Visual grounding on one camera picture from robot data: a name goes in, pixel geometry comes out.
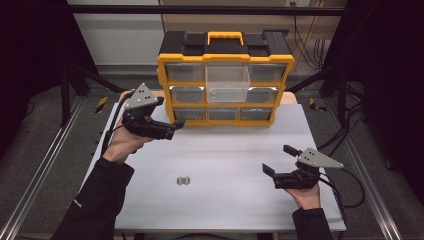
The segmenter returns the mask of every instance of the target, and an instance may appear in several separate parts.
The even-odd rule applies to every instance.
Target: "storage drawer organizer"
[[[281,32],[169,31],[157,72],[171,122],[269,126],[293,64]]]

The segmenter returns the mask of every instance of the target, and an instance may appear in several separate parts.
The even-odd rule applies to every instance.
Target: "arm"
[[[311,189],[285,189],[299,207],[293,221],[300,240],[332,240],[330,228],[321,208],[319,185]]]
[[[125,160],[152,140],[130,134],[124,127],[117,129],[52,239],[113,239],[115,219],[122,209],[125,189],[134,173]]]

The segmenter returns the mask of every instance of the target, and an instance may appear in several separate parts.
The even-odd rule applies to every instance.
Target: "white table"
[[[163,105],[152,117],[169,122]],[[127,160],[135,174],[116,229],[145,233],[293,230],[294,200],[275,189],[262,172],[262,163],[276,172],[296,169],[296,159],[283,152],[284,144],[299,150],[316,148],[299,104],[281,105],[270,127],[186,126],[171,141],[145,144]],[[87,176],[100,151],[101,144]],[[177,178],[186,176],[191,183],[178,185]],[[320,187],[330,229],[346,230],[331,189],[321,183]]]

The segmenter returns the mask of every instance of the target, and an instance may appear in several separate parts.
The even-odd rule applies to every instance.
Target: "metal rail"
[[[341,125],[337,118],[336,106],[332,101],[324,101],[325,105],[327,106],[327,109],[333,117],[334,123],[339,129]],[[383,232],[387,240],[401,240],[402,237],[400,235],[399,230],[397,229],[396,223],[393,221],[392,216],[390,215],[390,212],[387,209],[386,204],[384,203],[384,200],[378,192],[374,181],[371,179],[370,174],[365,168],[365,165],[349,136],[347,136],[345,139],[345,146],[351,156],[352,166],[355,169],[355,172],[358,174],[358,178],[364,184],[368,203],[372,211],[374,212],[377,222],[381,228],[381,231]]]
[[[245,7],[245,6],[155,6],[155,5],[45,5],[52,11],[92,14],[203,14],[203,15],[291,15],[345,16],[363,13],[345,8]]]
[[[46,179],[51,166],[54,164],[56,157],[62,148],[65,139],[71,130],[75,119],[78,116],[81,105],[84,102],[83,97],[77,97],[75,103],[72,107],[72,115],[69,118],[68,123],[59,129],[53,143],[50,145],[49,150],[44,156],[43,161],[37,169],[37,172],[34,174],[31,182],[29,183],[25,193],[22,195],[21,200],[7,221],[6,225],[1,229],[0,240],[9,240],[14,239],[16,234],[19,231],[23,221],[25,220],[26,215],[28,214],[31,206],[37,197],[44,180]]]

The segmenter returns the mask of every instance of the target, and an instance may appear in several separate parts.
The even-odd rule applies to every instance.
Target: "human hand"
[[[288,192],[299,208],[304,210],[321,208],[320,190],[318,183],[311,189],[284,189]]]
[[[117,129],[113,132],[109,147],[103,154],[103,158],[117,164],[124,163],[131,153],[142,148],[145,143],[154,140],[153,138],[140,137],[128,132],[128,130],[122,126],[122,118],[119,120],[116,128]]]

